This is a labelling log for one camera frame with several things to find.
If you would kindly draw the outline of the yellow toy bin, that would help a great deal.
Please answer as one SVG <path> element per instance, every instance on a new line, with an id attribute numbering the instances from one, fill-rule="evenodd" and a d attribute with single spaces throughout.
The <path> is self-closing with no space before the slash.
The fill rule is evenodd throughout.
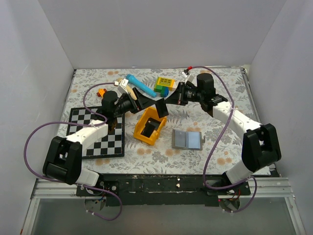
<path id="1" fill-rule="evenodd" d="M 154 145 L 166 122 L 167 117 L 159 118 L 156 108 L 149 107 L 145 109 L 135 126 L 134 138 L 148 145 Z"/>

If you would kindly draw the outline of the grey card holder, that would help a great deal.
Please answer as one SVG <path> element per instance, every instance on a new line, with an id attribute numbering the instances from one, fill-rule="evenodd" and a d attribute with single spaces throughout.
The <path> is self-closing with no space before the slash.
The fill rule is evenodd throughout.
<path id="1" fill-rule="evenodd" d="M 185 150 L 202 150 L 202 146 L 205 143 L 205 139 L 201 132 L 198 131 L 185 131 L 186 132 L 186 147 L 180 148 L 174 146 L 174 131 L 172 131 L 172 147 L 174 149 L 185 149 Z"/>

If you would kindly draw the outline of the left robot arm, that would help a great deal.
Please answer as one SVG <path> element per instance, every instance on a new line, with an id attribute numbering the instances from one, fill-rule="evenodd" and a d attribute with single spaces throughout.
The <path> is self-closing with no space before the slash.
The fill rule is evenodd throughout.
<path id="1" fill-rule="evenodd" d="M 82 167 L 82 154 L 86 148 L 108 135 L 117 125 L 117 118 L 126 113 L 137 113 L 155 105 L 164 104 L 164 99 L 153 100 L 132 89 L 136 99 L 123 93 L 118 97 L 115 91 L 107 91 L 102 98 L 102 106 L 97 110 L 109 123 L 102 124 L 104 117 L 92 120 L 89 127 L 83 127 L 76 133 L 64 138 L 52 139 L 43 166 L 43 174 L 68 185 L 87 185 L 87 190 L 94 196 L 100 195 L 104 184 L 99 181 L 99 174 Z"/>

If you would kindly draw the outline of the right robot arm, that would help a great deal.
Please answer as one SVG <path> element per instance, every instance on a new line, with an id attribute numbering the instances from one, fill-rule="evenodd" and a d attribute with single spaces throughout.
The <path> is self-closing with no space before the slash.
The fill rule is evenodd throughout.
<path id="1" fill-rule="evenodd" d="M 222 180 L 213 189 L 222 189 L 234 194 L 239 184 L 256 171 L 281 160 L 281 151 L 276 128 L 261 124 L 235 110 L 234 101 L 227 100 L 216 92 L 211 74 L 197 75 L 197 85 L 180 82 L 176 90 L 165 100 L 167 104 L 185 106 L 198 102 L 211 117 L 225 124 L 242 140 L 241 160 L 222 175 Z"/>

